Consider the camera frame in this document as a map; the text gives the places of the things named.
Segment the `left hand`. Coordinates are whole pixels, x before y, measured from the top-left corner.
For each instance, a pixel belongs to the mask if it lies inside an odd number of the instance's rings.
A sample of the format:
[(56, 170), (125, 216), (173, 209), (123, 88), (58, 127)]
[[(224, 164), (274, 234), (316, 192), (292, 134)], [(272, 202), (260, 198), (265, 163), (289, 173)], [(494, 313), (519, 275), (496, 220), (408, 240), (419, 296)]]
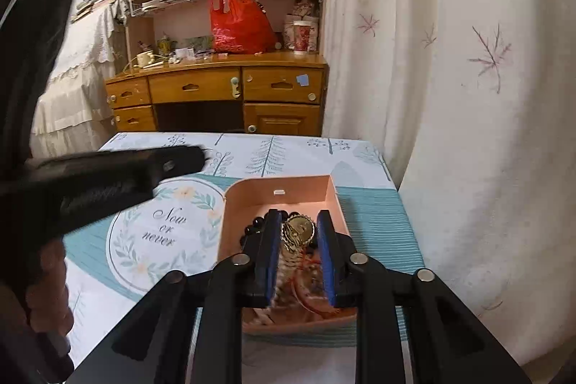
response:
[(39, 278), (26, 291), (29, 322), (35, 332), (56, 332), (66, 337), (73, 327), (65, 258), (66, 248), (62, 238), (53, 239), (40, 249)]

